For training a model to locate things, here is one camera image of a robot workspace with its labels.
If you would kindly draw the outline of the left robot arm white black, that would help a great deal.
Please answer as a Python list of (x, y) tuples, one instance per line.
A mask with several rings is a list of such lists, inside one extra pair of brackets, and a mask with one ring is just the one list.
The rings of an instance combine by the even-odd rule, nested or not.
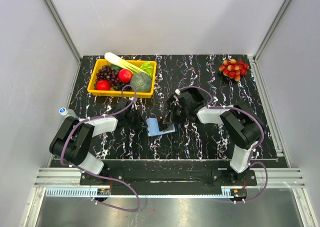
[(91, 179), (102, 185), (108, 180), (108, 167), (89, 153), (92, 138), (124, 127), (132, 130), (147, 127), (135, 103), (127, 98), (121, 98), (109, 114), (86, 119), (66, 117), (49, 146), (49, 152), (59, 157), (64, 164), (72, 164), (90, 172)]

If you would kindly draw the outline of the black card tray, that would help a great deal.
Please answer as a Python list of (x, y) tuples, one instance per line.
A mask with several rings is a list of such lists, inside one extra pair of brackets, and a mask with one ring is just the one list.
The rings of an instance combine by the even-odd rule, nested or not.
[(212, 95), (199, 86), (187, 86), (184, 89), (192, 95), (199, 105), (209, 106), (213, 102)]

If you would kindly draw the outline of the blue card holder wallet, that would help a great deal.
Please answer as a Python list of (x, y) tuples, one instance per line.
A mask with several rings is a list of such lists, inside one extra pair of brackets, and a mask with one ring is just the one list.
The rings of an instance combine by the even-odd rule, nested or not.
[(149, 137), (161, 136), (169, 133), (174, 133), (176, 127), (172, 123), (163, 123), (162, 117), (148, 118), (147, 123), (147, 135)]

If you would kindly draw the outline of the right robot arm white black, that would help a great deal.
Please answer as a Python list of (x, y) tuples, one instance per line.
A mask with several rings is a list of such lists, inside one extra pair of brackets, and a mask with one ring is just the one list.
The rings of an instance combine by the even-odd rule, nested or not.
[(233, 185), (239, 185), (250, 170), (254, 148), (264, 139), (265, 123), (248, 104), (212, 106), (209, 98), (197, 89), (177, 89), (166, 101), (167, 113), (164, 123), (179, 125), (186, 120), (202, 124), (224, 125), (231, 142), (233, 154), (225, 174)]

